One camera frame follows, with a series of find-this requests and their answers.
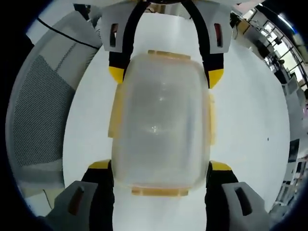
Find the office chair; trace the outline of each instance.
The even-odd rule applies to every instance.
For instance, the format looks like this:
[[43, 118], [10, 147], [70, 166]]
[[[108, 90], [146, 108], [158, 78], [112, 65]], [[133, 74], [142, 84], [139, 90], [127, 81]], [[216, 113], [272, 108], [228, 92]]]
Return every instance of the office chair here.
[[[102, 45], [78, 12], [53, 28], [92, 46]], [[8, 158], [19, 186], [64, 187], [65, 124], [78, 84], [96, 52], [48, 30], [25, 59], [11, 92], [5, 127]]]

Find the plastic container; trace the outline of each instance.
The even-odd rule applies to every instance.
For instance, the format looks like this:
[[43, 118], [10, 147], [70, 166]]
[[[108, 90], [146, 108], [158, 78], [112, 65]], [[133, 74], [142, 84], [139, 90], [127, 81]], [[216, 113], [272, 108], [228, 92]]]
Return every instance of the plastic container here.
[[210, 118], [203, 67], [189, 56], [137, 55], [121, 97], [112, 154], [115, 180], [133, 194], [168, 196], [185, 195], [205, 182]]

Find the desk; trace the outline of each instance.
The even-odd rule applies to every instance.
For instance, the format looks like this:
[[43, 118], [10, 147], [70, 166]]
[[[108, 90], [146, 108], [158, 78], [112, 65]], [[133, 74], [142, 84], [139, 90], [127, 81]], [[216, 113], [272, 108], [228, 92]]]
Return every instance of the desk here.
[[[197, 33], [191, 20], [143, 14], [134, 53], [161, 50], [190, 55], [201, 63]], [[73, 99], [64, 136], [63, 170], [67, 187], [81, 180], [94, 161], [111, 158], [107, 137], [116, 83], [108, 73], [108, 53], [100, 49]], [[212, 90], [216, 102], [217, 136], [211, 159], [230, 165], [270, 210], [288, 161], [289, 120], [281, 85], [266, 64], [249, 49], [231, 42], [225, 74]], [[115, 185], [115, 231], [202, 231], [206, 226], [205, 185], [183, 198], [132, 196]]]

